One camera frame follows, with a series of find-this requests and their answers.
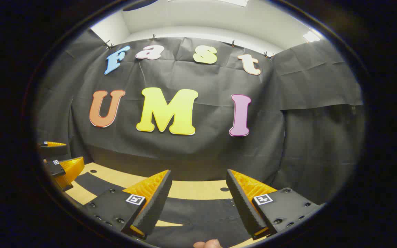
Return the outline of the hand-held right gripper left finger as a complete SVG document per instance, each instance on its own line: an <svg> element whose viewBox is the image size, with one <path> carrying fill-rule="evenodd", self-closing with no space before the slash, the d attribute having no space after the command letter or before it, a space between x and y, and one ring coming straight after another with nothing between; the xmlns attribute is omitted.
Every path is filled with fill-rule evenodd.
<svg viewBox="0 0 397 248"><path fill-rule="evenodd" d="M146 239L159 221L171 185L171 171L165 170L126 189L110 187L83 209L109 229Z"/></svg>

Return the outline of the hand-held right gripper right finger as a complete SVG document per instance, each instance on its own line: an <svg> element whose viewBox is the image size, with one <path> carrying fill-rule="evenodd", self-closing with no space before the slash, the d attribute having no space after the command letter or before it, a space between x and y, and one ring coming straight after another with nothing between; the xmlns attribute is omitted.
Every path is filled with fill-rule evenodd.
<svg viewBox="0 0 397 248"><path fill-rule="evenodd" d="M226 184L253 240L299 225L323 208L289 187L274 189L232 169L226 171Z"/></svg>

